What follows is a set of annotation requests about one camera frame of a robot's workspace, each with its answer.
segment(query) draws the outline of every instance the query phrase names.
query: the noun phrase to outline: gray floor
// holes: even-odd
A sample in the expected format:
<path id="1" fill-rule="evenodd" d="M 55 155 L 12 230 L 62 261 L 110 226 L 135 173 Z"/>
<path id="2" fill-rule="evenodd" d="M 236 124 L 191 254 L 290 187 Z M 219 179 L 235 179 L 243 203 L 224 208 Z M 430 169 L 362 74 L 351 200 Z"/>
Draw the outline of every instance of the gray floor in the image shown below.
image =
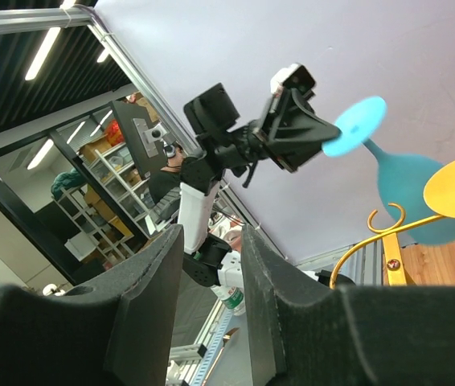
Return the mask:
<path id="1" fill-rule="evenodd" d="M 172 332 L 172 347 L 193 344 L 217 297 L 182 272 L 178 308 Z"/>

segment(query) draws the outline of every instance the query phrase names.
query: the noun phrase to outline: fluorescent tube light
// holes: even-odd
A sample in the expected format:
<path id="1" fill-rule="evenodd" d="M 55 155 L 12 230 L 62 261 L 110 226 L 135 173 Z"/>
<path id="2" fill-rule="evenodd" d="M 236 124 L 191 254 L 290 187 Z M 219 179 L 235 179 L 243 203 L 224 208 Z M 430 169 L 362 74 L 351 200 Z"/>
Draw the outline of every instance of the fluorescent tube light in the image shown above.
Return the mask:
<path id="1" fill-rule="evenodd" d="M 80 132 L 80 130 L 81 130 L 81 128 L 83 127 L 83 125 L 84 125 L 85 122 L 86 122 L 86 121 L 82 121 L 82 122 L 80 123 L 80 125 L 77 126 L 77 128 L 74 130 L 74 133 L 70 134 L 70 137 L 69 137 L 68 140 L 67 140 L 67 144 L 70 143 L 70 141 L 71 141 L 72 139 L 74 139 L 74 137 L 76 136 L 76 134 L 78 134 L 78 133 Z"/>
<path id="2" fill-rule="evenodd" d="M 26 80 L 33 80 L 38 75 L 38 72 L 40 71 L 43 62 L 45 62 L 47 55 L 49 55 L 49 51 L 51 50 L 52 45 L 56 41 L 56 38 L 58 37 L 60 31 L 61 28 L 59 27 L 49 28 L 49 31 L 47 31 L 47 34 L 45 35 L 45 39 L 43 40 L 40 49 L 36 53 L 33 63 L 31 63 L 29 70 L 27 70 Z"/>
<path id="3" fill-rule="evenodd" d="M 42 162 L 43 158 L 47 155 L 53 145 L 54 142 L 51 139 L 47 139 L 39 152 L 35 155 L 31 162 L 29 162 L 27 169 L 31 170 L 36 168 Z"/>
<path id="4" fill-rule="evenodd" d="M 105 121 L 108 119 L 108 117 L 110 115 L 112 115 L 112 112 L 113 112 L 112 110 L 109 110 L 109 113 L 107 113 L 105 115 L 105 117 L 100 120 L 99 125 L 97 125 L 97 127 L 92 131 L 92 133 L 90 134 L 90 137 L 93 137 L 93 135 L 100 129 L 102 124 L 105 123 Z"/>
<path id="5" fill-rule="evenodd" d="M 108 50 L 106 50 L 106 48 L 101 52 L 101 54 L 99 55 L 99 57 L 97 58 L 97 63 L 102 63 L 106 60 L 106 58 L 108 58 L 109 56 L 109 52 Z"/>
<path id="6" fill-rule="evenodd" d="M 68 8 L 71 8 L 74 4 L 76 3 L 76 0 L 64 0 L 64 2 L 61 3 L 61 8 L 62 10 L 67 10 Z"/>

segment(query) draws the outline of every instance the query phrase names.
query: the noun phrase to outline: person wearing headphones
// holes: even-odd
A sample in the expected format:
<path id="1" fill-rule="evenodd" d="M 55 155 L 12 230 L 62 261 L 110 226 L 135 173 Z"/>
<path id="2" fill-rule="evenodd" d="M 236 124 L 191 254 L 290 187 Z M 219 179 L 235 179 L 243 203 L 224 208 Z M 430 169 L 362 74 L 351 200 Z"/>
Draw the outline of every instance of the person wearing headphones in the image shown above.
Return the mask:
<path id="1" fill-rule="evenodd" d="M 163 148 L 167 157 L 167 164 L 162 169 L 152 173 L 149 178 L 149 193 L 154 204 L 158 204 L 165 195 L 179 187 L 181 183 L 181 164 L 185 154 L 181 145 L 174 143 Z"/>

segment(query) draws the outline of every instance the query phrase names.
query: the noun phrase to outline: curved gold rod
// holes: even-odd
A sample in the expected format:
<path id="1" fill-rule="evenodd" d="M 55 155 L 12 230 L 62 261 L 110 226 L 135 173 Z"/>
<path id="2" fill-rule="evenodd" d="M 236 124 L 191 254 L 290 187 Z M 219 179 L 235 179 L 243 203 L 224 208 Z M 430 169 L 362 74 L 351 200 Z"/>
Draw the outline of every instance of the curved gold rod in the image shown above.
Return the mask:
<path id="1" fill-rule="evenodd" d="M 360 241 L 359 243 L 354 245 L 351 249 L 349 249 L 342 256 L 342 258 L 338 261 L 338 263 L 334 267 L 333 272 L 331 273 L 331 278 L 330 278 L 330 288 L 334 289 L 335 283 L 337 281 L 338 272 L 342 268 L 343 263 L 345 263 L 347 261 L 347 259 L 349 259 L 350 255 L 352 255 L 353 253 L 358 251 L 360 248 L 362 248 L 365 245 L 370 244 L 376 240 L 382 239 L 385 236 L 391 235 L 392 233 L 400 233 L 400 232 L 408 231 L 410 229 L 417 228 L 421 225 L 426 225 L 426 224 L 429 224 L 429 223 L 432 223 L 432 222 L 435 222 L 438 220 L 442 220 L 444 218 L 445 218 L 445 216 L 443 216 L 443 215 L 434 215 L 434 216 L 426 217 L 425 219 L 417 220 L 417 221 L 414 221 L 413 223 L 402 225 L 397 228 L 393 228 L 393 229 L 389 228 L 388 230 L 385 230 L 382 233 L 379 233 L 373 237 L 369 237 L 368 239 L 366 239 L 364 241 Z"/>
<path id="2" fill-rule="evenodd" d="M 374 219 L 374 216 L 378 213 L 378 210 L 375 209 L 372 211 L 372 213 L 369 215 L 367 219 L 367 226 L 368 228 L 373 231 L 374 233 L 380 234 L 380 233 L 385 233 L 388 231 L 391 231 L 392 229 L 396 229 L 397 227 L 401 226 L 404 222 L 404 219 L 406 218 L 406 211 L 404 210 L 403 207 L 401 207 L 398 203 L 388 203 L 389 207 L 396 207 L 397 209 L 400 210 L 401 216 L 397 220 L 395 224 L 393 224 L 391 227 L 386 228 L 386 229 L 376 229 L 372 226 L 372 220 Z"/>

